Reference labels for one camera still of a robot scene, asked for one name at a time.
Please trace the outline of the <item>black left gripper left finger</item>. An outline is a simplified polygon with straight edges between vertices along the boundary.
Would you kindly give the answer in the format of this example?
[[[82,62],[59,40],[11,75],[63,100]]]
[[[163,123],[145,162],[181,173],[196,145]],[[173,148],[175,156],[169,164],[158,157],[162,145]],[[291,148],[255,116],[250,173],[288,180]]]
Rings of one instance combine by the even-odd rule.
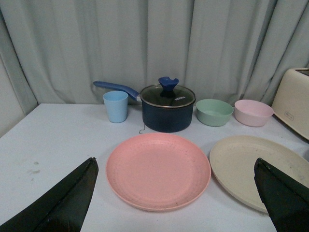
[[[0,226],[2,232],[79,232],[89,209],[98,163],[89,158],[30,206]]]

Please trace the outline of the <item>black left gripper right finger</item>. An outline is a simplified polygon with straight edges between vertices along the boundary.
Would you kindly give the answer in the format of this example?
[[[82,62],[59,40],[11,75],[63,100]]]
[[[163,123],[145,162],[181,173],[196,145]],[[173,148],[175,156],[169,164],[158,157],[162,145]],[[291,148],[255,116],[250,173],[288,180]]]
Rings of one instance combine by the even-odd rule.
[[[276,231],[309,230],[309,188],[262,158],[254,164],[254,181]]]

